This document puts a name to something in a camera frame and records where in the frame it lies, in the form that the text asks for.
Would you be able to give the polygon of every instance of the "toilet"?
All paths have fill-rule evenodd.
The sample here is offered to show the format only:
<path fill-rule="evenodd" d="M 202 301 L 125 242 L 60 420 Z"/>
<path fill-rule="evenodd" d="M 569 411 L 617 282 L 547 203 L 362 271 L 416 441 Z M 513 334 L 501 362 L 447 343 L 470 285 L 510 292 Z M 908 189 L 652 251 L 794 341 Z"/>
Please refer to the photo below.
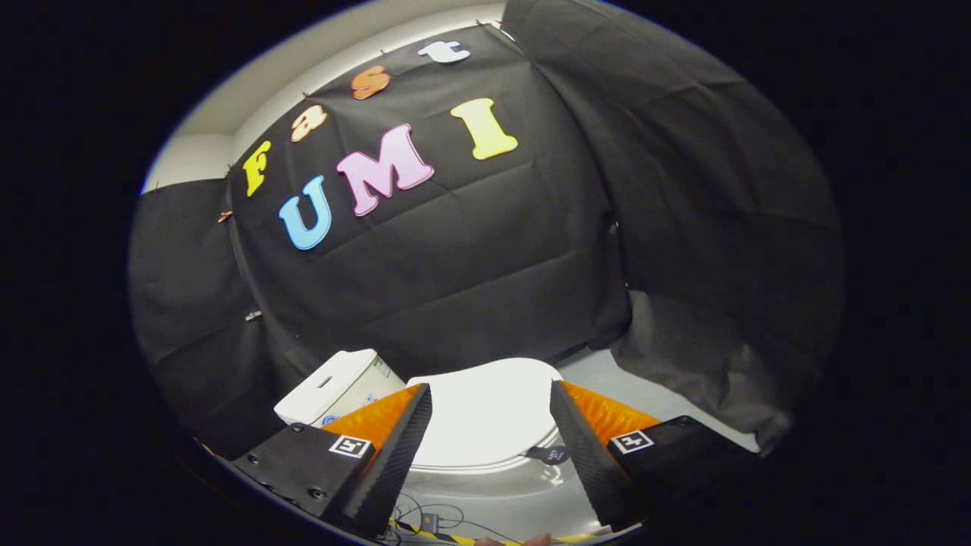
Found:
<path fill-rule="evenodd" d="M 555 368 L 532 358 L 506 358 L 440 375 L 427 383 L 432 416 L 405 487 L 462 496 L 524 495 L 553 487 L 572 464 L 525 457 L 532 447 L 562 445 L 550 414 Z"/>
<path fill-rule="evenodd" d="M 274 408 L 288 425 L 326 425 L 354 409 L 418 383 L 431 389 L 432 415 L 405 488 L 436 495 L 527 495 L 572 476 L 572 463 L 546 464 L 524 454 L 563 445 L 550 414 L 555 368 L 533 358 L 505 358 L 403 384 L 372 350 L 340 352 Z"/>

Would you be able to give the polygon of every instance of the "foam letter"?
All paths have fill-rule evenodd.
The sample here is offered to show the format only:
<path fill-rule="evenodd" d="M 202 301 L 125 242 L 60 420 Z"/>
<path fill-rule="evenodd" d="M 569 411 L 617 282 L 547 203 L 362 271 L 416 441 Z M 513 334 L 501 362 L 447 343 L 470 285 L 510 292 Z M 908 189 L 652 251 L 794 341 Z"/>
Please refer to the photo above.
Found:
<path fill-rule="evenodd" d="M 246 197 L 252 195 L 259 188 L 259 185 L 263 184 L 262 172 L 266 169 L 266 153 L 268 150 L 270 150 L 270 141 L 267 140 L 259 145 L 259 148 L 243 163 L 243 169 L 246 170 Z"/>
<path fill-rule="evenodd" d="M 465 121 L 465 126 L 476 143 L 472 156 L 488 159 L 516 149 L 519 142 L 502 131 L 499 122 L 492 115 L 490 98 L 477 98 L 452 108 L 452 115 Z"/>
<path fill-rule="evenodd" d="M 297 209 L 297 203 L 300 202 L 299 196 L 290 197 L 284 206 L 280 207 L 280 219 L 284 221 L 286 233 L 289 234 L 293 246 L 302 251 L 315 247 L 330 230 L 330 206 L 327 204 L 327 197 L 323 195 L 322 185 L 323 177 L 318 176 L 304 186 L 304 194 L 310 197 L 314 212 L 317 213 L 317 223 L 314 227 L 307 229 L 307 225 L 300 218 L 300 211 Z"/>
<path fill-rule="evenodd" d="M 381 195 L 391 197 L 391 168 L 398 173 L 398 188 L 413 188 L 431 178 L 435 169 L 421 161 L 412 145 L 409 133 L 412 127 L 404 123 L 385 133 L 381 139 L 378 160 L 361 152 L 348 155 L 337 164 L 337 172 L 344 173 L 351 183 L 356 200 L 354 213 L 364 216 L 378 206 L 378 198 L 368 192 L 376 189 Z"/>
<path fill-rule="evenodd" d="M 311 131 L 320 127 L 320 125 L 327 119 L 327 113 L 321 108 L 319 104 L 314 105 L 304 111 L 299 118 L 293 121 L 293 125 L 290 126 L 293 129 L 293 134 L 290 135 L 290 140 L 293 142 L 300 142 L 304 139 Z"/>
<path fill-rule="evenodd" d="M 354 98 L 364 100 L 387 87 L 391 81 L 391 76 L 385 74 L 384 66 L 372 66 L 361 72 L 351 80 L 351 89 L 354 90 Z"/>
<path fill-rule="evenodd" d="M 431 60 L 435 62 L 441 62 L 443 64 L 448 64 L 450 62 L 456 62 L 468 57 L 472 53 L 469 51 L 453 51 L 452 48 L 458 48 L 461 45 L 458 42 L 435 42 L 434 44 L 428 44 L 423 49 L 419 50 L 419 55 L 428 55 Z"/>

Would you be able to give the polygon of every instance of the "yellow and black striped tape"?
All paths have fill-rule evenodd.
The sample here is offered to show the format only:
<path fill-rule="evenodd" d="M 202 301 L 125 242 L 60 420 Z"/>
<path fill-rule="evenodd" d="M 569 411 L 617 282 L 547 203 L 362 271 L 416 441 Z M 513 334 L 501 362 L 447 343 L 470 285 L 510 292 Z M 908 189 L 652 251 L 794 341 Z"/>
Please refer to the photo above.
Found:
<path fill-rule="evenodd" d="M 452 544 L 460 544 L 461 546 L 474 546 L 476 543 L 475 538 L 469 538 L 467 536 L 455 536 L 453 534 L 445 534 L 443 532 L 428 532 L 421 529 L 416 529 L 405 522 L 399 522 L 391 519 L 391 524 L 399 529 L 404 529 L 408 532 L 417 534 L 419 536 L 424 536 L 426 538 L 431 538 L 434 540 L 440 540 L 442 542 L 450 542 Z M 577 542 L 584 542 L 593 538 L 599 538 L 595 534 L 572 534 L 570 536 L 559 536 L 554 537 L 552 540 L 553 544 L 576 544 Z M 493 539 L 503 546 L 520 546 L 522 542 L 516 540 L 497 540 Z"/>

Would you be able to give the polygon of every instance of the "hand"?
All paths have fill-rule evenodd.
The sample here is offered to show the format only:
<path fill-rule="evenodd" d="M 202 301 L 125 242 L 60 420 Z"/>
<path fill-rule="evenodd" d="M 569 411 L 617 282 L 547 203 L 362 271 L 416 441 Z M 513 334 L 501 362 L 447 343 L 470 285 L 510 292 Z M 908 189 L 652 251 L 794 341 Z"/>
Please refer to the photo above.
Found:
<path fill-rule="evenodd" d="M 534 536 L 529 540 L 526 540 L 522 543 L 522 546 L 550 546 L 551 543 L 552 536 L 547 533 Z M 475 546 L 502 546 L 502 544 L 492 540 L 491 538 L 480 538 L 479 540 L 476 540 Z"/>

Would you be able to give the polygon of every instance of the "orange gripper pad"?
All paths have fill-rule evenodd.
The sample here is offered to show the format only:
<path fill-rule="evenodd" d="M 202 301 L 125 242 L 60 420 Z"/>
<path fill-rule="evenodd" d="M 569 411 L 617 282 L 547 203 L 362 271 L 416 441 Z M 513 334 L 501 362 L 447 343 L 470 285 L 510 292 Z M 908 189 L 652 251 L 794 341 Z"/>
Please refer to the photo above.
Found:
<path fill-rule="evenodd" d="M 419 387 L 421 383 L 389 394 L 321 428 L 335 434 L 371 440 L 374 449 L 380 451 Z"/>
<path fill-rule="evenodd" d="M 603 394 L 565 381 L 560 381 L 560 383 L 569 392 L 570 397 L 573 398 L 573 403 L 580 408 L 580 413 L 584 415 L 586 422 L 597 435 L 597 439 L 605 447 L 614 436 L 660 424 L 659 419 L 641 413 Z"/>

